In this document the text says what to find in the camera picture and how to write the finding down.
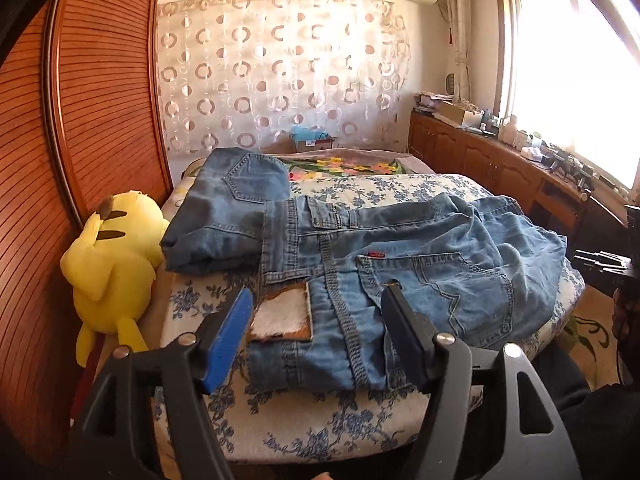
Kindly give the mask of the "teal item in box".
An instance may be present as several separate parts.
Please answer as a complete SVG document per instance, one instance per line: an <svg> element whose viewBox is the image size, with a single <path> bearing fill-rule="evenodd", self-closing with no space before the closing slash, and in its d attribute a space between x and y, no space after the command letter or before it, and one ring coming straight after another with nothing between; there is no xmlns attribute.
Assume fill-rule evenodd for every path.
<svg viewBox="0 0 640 480"><path fill-rule="evenodd" d="M290 132L290 139L297 153L328 150L333 148L334 137L321 128L295 126Z"/></svg>

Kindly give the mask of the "folded dark blue jeans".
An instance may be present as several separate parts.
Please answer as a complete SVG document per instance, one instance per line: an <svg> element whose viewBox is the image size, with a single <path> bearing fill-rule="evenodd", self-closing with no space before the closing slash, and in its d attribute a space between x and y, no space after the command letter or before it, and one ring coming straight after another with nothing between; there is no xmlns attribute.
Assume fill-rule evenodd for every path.
<svg viewBox="0 0 640 480"><path fill-rule="evenodd" d="M160 242L166 269L207 275L254 268L262 251L265 204L290 195L288 168L279 159L244 148L216 148Z"/></svg>

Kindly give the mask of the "white bottle on sideboard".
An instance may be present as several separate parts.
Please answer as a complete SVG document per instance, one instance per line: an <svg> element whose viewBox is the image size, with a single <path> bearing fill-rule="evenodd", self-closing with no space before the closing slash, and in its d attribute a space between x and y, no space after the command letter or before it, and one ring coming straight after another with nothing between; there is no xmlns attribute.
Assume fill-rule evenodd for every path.
<svg viewBox="0 0 640 480"><path fill-rule="evenodd" d="M499 128L499 140L506 144L515 146L516 136L518 135L518 126L516 125L516 116L511 114L508 117L503 118L503 121Z"/></svg>

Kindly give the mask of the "long wooden sideboard cabinet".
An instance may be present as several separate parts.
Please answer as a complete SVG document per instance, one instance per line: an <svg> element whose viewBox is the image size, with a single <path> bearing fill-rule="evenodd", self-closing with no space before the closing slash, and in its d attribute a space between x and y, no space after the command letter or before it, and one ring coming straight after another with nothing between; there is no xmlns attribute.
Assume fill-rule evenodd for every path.
<svg viewBox="0 0 640 480"><path fill-rule="evenodd" d="M488 136L411 113L409 152L440 174L462 174L497 195L515 198L534 223L568 237L568 251L631 254L626 222L582 196L574 182L552 174Z"/></svg>

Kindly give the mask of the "beige side curtain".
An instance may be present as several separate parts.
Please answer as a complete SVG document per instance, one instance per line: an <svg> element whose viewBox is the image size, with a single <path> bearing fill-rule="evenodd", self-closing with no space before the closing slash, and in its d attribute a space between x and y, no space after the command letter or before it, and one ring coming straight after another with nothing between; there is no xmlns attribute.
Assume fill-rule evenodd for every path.
<svg viewBox="0 0 640 480"><path fill-rule="evenodd" d="M471 96L469 57L471 51L471 0L446 0L448 23L454 46L454 99Z"/></svg>

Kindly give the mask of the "wooden slatted wardrobe door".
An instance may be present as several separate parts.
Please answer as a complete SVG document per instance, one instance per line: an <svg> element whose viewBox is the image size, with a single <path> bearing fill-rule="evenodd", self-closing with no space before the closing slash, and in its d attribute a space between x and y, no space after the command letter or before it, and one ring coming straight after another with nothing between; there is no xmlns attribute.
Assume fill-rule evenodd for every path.
<svg viewBox="0 0 640 480"><path fill-rule="evenodd" d="M105 197L171 190L157 0L1 0L1 470L63 459L80 329L58 263Z"/></svg>

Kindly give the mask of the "black tripod on sideboard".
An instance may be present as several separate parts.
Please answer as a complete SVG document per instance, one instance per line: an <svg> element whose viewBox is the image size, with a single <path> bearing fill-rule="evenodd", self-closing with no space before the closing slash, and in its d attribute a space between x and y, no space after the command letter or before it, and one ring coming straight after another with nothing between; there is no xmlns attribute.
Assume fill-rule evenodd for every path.
<svg viewBox="0 0 640 480"><path fill-rule="evenodd" d="M581 193L591 194L594 190L594 169L570 152L559 148L542 148L542 164L550 174L556 174L564 180L573 182Z"/></svg>

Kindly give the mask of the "bright window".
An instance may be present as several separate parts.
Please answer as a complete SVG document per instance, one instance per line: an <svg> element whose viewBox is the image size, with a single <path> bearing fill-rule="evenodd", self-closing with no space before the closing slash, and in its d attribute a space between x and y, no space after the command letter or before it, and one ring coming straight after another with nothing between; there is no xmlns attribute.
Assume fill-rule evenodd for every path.
<svg viewBox="0 0 640 480"><path fill-rule="evenodd" d="M518 126L625 188L639 166L639 62L590 0L514 0Z"/></svg>

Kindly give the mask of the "colourful floral bed blanket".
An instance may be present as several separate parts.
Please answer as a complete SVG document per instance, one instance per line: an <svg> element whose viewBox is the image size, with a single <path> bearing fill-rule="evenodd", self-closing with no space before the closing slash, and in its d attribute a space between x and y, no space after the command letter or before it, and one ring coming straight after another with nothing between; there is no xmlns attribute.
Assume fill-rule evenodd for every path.
<svg viewBox="0 0 640 480"><path fill-rule="evenodd" d="M300 153L269 154L269 157L279 159L288 167L292 182L337 177L434 174L434 170L416 156L384 150L328 148Z"/></svg>

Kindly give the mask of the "light blue denim jeans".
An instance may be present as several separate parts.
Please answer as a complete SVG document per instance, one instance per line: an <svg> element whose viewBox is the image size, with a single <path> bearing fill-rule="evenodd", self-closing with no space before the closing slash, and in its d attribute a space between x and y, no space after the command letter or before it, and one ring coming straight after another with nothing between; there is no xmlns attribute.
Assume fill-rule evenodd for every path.
<svg viewBox="0 0 640 480"><path fill-rule="evenodd" d="M309 196L269 203L259 285L308 289L308 341L252 341L258 390L388 390L405 382L381 313L384 289L472 347L497 349L551 318L565 262L562 235L508 196L348 209Z"/></svg>

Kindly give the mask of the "circle patterned sheer curtain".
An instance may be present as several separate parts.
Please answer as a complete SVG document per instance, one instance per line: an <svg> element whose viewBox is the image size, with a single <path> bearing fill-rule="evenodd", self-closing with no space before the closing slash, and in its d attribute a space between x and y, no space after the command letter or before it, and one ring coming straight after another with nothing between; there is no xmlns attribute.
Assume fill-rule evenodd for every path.
<svg viewBox="0 0 640 480"><path fill-rule="evenodd" d="M179 0L156 24L172 156L283 151L295 126L345 148L399 140L410 44L390 0Z"/></svg>

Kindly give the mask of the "yellow pikachu plush toy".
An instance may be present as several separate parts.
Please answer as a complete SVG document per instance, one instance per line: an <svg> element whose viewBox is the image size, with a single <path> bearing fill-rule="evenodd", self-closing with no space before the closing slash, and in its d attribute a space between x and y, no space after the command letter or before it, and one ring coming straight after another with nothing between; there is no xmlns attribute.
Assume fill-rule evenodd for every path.
<svg viewBox="0 0 640 480"><path fill-rule="evenodd" d="M87 365L99 334L115 335L135 352L149 349L138 321L152 300L168 224L150 196L119 193L99 204L62 255L61 271L81 319L79 366Z"/></svg>

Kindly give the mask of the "cardboard box on sideboard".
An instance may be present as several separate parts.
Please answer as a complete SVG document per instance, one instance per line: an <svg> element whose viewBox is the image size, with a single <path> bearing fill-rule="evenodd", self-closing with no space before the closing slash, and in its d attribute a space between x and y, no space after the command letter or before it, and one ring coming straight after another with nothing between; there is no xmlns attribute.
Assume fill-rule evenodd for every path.
<svg viewBox="0 0 640 480"><path fill-rule="evenodd" d="M454 128L478 128L483 118L482 112L470 112L446 101L439 103L434 116Z"/></svg>

